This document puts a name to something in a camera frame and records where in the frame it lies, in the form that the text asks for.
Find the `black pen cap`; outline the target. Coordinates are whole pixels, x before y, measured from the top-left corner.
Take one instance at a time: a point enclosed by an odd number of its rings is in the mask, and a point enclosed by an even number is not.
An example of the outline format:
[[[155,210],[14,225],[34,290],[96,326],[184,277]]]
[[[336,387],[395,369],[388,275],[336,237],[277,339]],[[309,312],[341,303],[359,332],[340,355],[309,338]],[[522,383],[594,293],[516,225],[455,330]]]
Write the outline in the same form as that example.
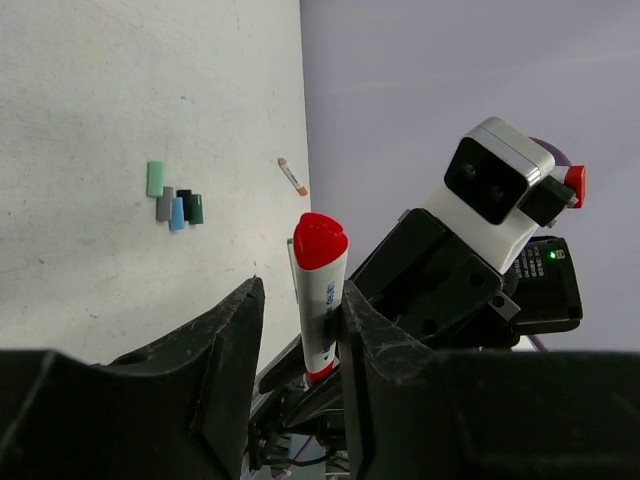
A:
[[[192,218],[192,191],[190,189],[179,189],[176,196],[182,199],[184,220],[190,222]]]

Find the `teal pen cap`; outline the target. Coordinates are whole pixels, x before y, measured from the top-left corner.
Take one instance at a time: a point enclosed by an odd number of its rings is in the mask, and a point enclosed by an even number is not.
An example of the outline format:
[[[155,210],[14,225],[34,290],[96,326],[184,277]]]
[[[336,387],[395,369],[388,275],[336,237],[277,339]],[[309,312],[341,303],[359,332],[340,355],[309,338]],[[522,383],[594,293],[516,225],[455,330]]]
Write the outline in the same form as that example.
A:
[[[165,182],[165,163],[162,161],[147,162],[146,196],[160,198],[163,196]]]

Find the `grey pen cap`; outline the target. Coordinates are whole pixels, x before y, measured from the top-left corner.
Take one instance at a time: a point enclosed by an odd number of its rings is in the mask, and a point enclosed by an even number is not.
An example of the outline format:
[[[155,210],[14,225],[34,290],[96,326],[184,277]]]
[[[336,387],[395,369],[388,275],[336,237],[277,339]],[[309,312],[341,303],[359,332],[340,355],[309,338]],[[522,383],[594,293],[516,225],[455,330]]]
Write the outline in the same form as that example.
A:
[[[158,222],[168,222],[172,215],[174,189],[164,186],[160,197],[156,199],[156,220]]]

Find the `orange capped marker pen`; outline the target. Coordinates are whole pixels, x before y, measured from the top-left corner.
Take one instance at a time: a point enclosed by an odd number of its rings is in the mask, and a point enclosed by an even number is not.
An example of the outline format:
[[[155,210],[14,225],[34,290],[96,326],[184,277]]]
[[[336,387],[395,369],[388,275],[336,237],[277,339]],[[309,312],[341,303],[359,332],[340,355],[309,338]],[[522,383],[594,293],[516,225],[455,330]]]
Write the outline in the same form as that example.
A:
[[[277,160],[277,163],[278,163],[278,166],[280,167],[280,169],[282,170],[282,172],[284,173],[284,175],[286,176],[286,178],[288,179],[288,181],[291,183],[291,185],[297,191],[297,193],[302,197],[307,196],[309,194],[309,191],[308,191],[307,187],[298,178],[296,173],[292,170],[288,160],[285,159],[285,158],[279,157],[278,160]]]

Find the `dark green pen cap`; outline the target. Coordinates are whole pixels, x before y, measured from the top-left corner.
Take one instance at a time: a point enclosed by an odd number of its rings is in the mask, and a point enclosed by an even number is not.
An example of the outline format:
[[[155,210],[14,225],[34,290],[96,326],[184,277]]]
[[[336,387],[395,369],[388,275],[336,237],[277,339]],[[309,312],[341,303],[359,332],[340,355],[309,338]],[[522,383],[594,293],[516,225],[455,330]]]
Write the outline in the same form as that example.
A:
[[[191,225],[201,225],[204,223],[203,200],[201,194],[192,194],[190,197],[189,223]]]

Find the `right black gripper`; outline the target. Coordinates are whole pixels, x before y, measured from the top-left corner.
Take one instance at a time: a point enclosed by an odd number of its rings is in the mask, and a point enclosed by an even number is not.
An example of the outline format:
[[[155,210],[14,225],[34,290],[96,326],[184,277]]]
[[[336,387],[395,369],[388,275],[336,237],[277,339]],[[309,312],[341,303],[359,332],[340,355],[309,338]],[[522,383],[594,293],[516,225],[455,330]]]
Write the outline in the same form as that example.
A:
[[[446,363],[455,349],[508,348],[517,337],[496,272],[441,221],[413,209],[345,285],[332,331],[340,363],[303,390],[302,349],[270,366],[249,423],[249,464],[284,472],[284,436],[305,435],[328,458],[346,452],[355,479],[468,479],[473,464],[450,406]]]

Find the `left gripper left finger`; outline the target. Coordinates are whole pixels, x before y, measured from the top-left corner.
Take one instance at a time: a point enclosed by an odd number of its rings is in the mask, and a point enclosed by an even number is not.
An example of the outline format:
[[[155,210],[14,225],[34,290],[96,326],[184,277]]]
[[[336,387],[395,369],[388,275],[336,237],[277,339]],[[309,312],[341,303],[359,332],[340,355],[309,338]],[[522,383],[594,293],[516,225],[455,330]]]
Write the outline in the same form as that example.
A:
[[[237,479],[263,327],[252,277],[110,364],[1,354],[5,479]]]

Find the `blue pen cap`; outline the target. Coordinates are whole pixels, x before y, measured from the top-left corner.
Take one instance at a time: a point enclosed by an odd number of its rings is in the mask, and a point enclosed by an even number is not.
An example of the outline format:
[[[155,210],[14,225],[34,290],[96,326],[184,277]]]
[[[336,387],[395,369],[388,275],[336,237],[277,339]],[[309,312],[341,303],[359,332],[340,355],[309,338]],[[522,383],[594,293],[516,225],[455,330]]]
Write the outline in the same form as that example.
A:
[[[185,215],[183,198],[176,196],[171,203],[171,216],[169,219],[169,230],[171,232],[181,231],[185,228]]]

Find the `red capped marker pen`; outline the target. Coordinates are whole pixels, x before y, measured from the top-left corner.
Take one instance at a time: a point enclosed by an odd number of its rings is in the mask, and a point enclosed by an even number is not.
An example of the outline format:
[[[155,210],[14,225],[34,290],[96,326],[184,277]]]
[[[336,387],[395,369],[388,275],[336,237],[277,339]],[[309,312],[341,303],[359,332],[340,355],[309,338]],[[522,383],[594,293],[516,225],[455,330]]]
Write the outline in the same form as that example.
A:
[[[334,322],[342,302],[349,239],[333,218],[308,212],[295,226],[291,245],[305,373],[315,385],[335,364]]]

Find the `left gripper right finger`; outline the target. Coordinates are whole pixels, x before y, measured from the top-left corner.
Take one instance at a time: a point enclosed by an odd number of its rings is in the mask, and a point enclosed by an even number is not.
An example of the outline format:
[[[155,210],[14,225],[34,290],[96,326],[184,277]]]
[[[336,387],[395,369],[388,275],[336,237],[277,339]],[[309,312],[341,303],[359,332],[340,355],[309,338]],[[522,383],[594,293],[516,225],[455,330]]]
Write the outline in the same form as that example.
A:
[[[340,340],[356,479],[635,479],[639,357],[431,350],[352,283]]]

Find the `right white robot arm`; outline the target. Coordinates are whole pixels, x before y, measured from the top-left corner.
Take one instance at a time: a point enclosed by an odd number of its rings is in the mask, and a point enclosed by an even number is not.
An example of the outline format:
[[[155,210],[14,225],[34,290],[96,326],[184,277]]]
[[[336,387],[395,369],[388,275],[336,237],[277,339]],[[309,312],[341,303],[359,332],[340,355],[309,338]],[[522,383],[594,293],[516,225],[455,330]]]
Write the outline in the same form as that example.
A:
[[[506,349],[523,336],[571,331],[583,317],[565,240],[532,237],[500,274],[424,209],[408,211],[349,280],[390,324],[432,350]],[[250,469],[305,466],[277,451],[293,434],[322,445],[323,461],[346,450],[344,371],[304,382],[300,341],[268,367],[249,422]]]

